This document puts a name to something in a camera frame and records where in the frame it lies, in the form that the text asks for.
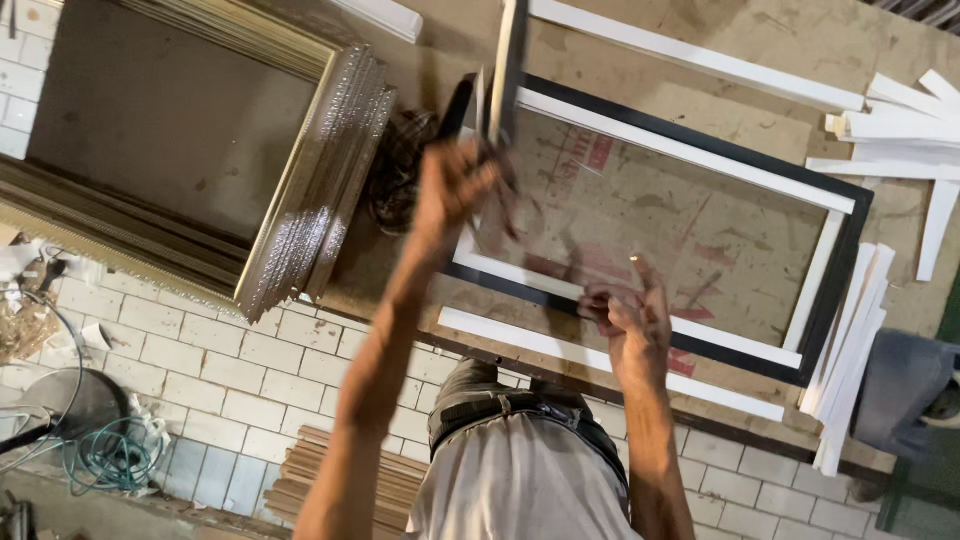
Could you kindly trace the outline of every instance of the white shirt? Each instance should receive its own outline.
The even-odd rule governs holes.
[[[402,538],[640,538],[610,465],[564,426],[525,414],[437,450]]]

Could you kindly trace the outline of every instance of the man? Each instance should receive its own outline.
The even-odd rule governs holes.
[[[472,166],[471,148],[435,145],[423,157],[412,231],[340,389],[327,457],[295,540],[372,536],[380,445],[427,288],[451,237],[499,174],[494,161]],[[433,463],[405,538],[693,540],[666,394],[666,297],[658,275],[642,259],[635,265],[642,293],[593,286],[580,301],[581,314],[609,337],[623,387],[629,484],[582,396],[537,381],[530,391],[508,388],[496,383],[495,366],[466,360],[430,415]]]

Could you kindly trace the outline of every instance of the man's arm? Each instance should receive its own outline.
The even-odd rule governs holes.
[[[589,286],[580,311],[610,337],[613,373],[623,387],[631,526],[644,540],[694,540],[666,393],[672,332],[666,293],[656,271],[642,259],[634,261],[642,293]]]
[[[296,540],[370,538],[380,445],[396,410],[427,288],[448,239],[497,177],[491,162],[465,176],[469,145],[427,149],[414,227],[340,389],[327,456],[304,501]]]

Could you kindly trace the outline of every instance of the white brick wall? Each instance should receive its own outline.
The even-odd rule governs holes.
[[[173,434],[185,437],[181,440],[190,444],[182,455],[203,459],[198,443],[201,449],[221,449],[218,455],[236,453],[236,481],[260,481],[243,478],[244,463],[244,470],[263,475],[261,492],[272,485],[300,426],[332,430],[339,387],[368,330],[299,304],[274,309],[249,327],[122,274],[110,275],[100,289],[72,278],[57,286],[65,291],[61,297],[69,308],[64,300],[60,306],[71,324],[100,321],[113,342],[113,351],[91,361],[139,392],[144,406],[164,418]],[[424,347],[418,344],[411,353],[391,435],[383,443],[389,452],[421,461],[430,454],[427,414],[457,365],[455,355]],[[0,369],[0,382],[12,389],[28,387],[50,371],[37,364],[45,357],[53,361],[38,354]],[[518,373],[504,370],[500,376],[529,384]],[[588,404],[607,431],[620,437],[614,442],[626,461],[623,408],[595,399]],[[795,460],[685,427],[677,427],[675,436],[699,540],[894,538],[872,530],[879,506],[850,501],[845,477],[826,479]],[[177,493],[185,492],[184,485],[195,489],[201,466],[180,465],[188,478],[172,481],[171,488]],[[256,500],[238,508],[282,524],[263,509],[259,493]]]
[[[34,0],[16,2],[16,36],[10,39],[12,2],[0,14],[0,153],[23,160],[34,128],[60,9]]]

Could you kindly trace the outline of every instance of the glass pane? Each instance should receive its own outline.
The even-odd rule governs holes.
[[[529,110],[515,150],[520,241],[488,205],[483,255],[637,286],[628,257],[643,254],[667,278],[672,314],[781,344],[826,210]]]

